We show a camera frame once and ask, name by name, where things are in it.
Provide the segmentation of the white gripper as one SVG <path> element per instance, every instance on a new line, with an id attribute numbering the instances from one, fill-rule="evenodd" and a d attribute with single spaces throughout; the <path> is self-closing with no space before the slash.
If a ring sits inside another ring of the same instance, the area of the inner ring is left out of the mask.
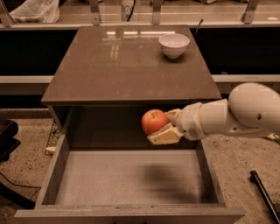
<path id="1" fill-rule="evenodd" d="M 202 104 L 198 102 L 165 112 L 170 122 L 159 131 L 148 135 L 148 140 L 153 145 L 162 145 L 178 143 L 181 137 L 189 141 L 204 139 L 207 134 L 200 121 L 201 107 Z"/>

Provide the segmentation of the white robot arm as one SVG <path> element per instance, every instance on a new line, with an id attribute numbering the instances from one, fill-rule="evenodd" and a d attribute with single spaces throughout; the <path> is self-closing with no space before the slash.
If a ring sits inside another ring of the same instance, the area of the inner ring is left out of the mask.
<path id="1" fill-rule="evenodd" d="M 169 122 L 147 136 L 154 145 L 175 144 L 181 138 L 201 140 L 211 135 L 279 135 L 280 94 L 263 84 L 246 82 L 235 87 L 227 99 L 190 104 L 166 115 Z"/>

